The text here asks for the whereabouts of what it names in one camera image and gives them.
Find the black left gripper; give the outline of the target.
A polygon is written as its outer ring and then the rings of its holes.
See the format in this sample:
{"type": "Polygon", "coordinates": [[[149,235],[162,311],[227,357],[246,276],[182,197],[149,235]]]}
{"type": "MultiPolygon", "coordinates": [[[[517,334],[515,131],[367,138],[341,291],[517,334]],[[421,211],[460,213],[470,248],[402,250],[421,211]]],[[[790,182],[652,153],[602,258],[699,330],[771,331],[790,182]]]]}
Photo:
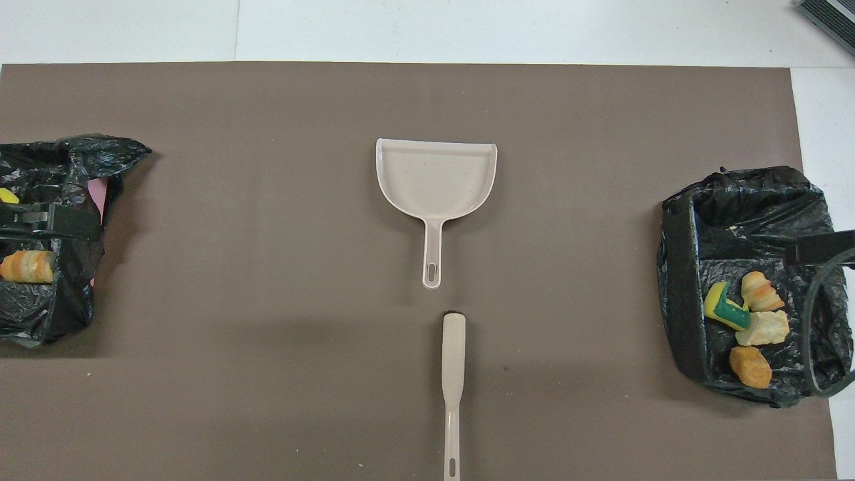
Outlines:
{"type": "Polygon", "coordinates": [[[60,204],[1,204],[1,234],[43,234],[100,241],[102,218],[98,211],[60,204]]]}

